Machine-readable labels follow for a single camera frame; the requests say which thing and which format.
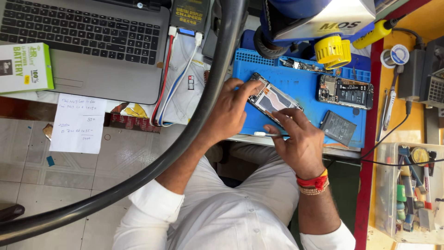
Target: white paper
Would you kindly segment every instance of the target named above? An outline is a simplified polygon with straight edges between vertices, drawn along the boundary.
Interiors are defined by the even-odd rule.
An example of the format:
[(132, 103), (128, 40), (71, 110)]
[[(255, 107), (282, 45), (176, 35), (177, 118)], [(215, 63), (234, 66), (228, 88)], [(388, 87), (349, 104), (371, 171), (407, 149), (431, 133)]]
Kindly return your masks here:
[(61, 93), (49, 151), (99, 153), (107, 100)]

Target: man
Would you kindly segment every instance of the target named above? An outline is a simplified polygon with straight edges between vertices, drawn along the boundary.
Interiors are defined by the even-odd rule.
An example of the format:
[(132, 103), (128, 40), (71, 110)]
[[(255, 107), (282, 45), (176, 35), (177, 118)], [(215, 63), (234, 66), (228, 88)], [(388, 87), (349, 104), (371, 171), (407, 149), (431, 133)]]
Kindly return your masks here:
[[(306, 250), (354, 249), (355, 240), (340, 220), (328, 187), (320, 188), (325, 192), (314, 186), (299, 188), (298, 183), (319, 180), (326, 173), (324, 134), (302, 111), (273, 113), (290, 136), (286, 141), (273, 137), (275, 148), (237, 144), (232, 149), (261, 164), (236, 188), (225, 186), (204, 156), (212, 145), (241, 131), (248, 96), (257, 93), (259, 85), (234, 78), (225, 82), (212, 114), (187, 150), (129, 196), (133, 205), (122, 218), (113, 249), (298, 249), (287, 229), (297, 205)], [(264, 128), (279, 133), (272, 125)]]

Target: left hand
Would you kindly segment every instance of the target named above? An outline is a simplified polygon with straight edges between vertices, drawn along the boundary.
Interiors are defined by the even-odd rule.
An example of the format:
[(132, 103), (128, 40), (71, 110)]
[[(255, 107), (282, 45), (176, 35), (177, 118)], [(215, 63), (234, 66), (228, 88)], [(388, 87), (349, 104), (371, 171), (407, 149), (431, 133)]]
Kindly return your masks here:
[(225, 140), (242, 130), (247, 117), (244, 111), (248, 97), (259, 92), (257, 87), (261, 81), (248, 81), (244, 83), (238, 78), (228, 79), (222, 88), (216, 105), (200, 131), (200, 141), (208, 146)]

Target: right hand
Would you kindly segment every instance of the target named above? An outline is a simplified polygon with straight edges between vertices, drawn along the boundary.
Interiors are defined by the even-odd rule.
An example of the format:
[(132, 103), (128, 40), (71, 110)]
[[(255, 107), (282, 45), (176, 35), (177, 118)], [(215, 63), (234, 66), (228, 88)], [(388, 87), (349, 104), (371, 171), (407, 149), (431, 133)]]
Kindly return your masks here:
[[(272, 137), (276, 152), (304, 180), (319, 177), (325, 170), (322, 164), (324, 132), (313, 126), (300, 109), (282, 109), (273, 112), (290, 138)], [(272, 125), (265, 125), (269, 133), (280, 134)]]

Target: floor tile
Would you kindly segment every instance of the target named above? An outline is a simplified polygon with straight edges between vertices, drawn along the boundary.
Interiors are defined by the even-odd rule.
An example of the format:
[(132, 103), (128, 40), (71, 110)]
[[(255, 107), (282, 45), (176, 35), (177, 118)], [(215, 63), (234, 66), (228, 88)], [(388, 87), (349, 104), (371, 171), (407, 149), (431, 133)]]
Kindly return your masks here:
[(19, 182), (0, 181), (0, 210), (16, 204), (19, 188)]
[(22, 179), (33, 125), (34, 121), (0, 119), (0, 181)]
[[(22, 182), (91, 189), (98, 155), (49, 151), (51, 142), (42, 132), (47, 124), (34, 123)], [(55, 165), (49, 166), (48, 156), (52, 156)]]
[[(23, 216), (30, 216), (70, 205), (90, 195), (91, 191), (85, 189), (22, 183), (17, 203), (25, 207)], [(83, 218), (53, 231), (13, 243), (8, 245), (8, 250), (79, 250), (85, 221)]]
[(138, 173), (159, 157), (159, 135), (128, 129), (103, 128), (94, 176), (94, 190), (107, 190)]
[[(91, 196), (101, 191), (93, 190)], [(131, 206), (128, 197), (87, 217), (81, 250), (109, 250), (120, 220)]]

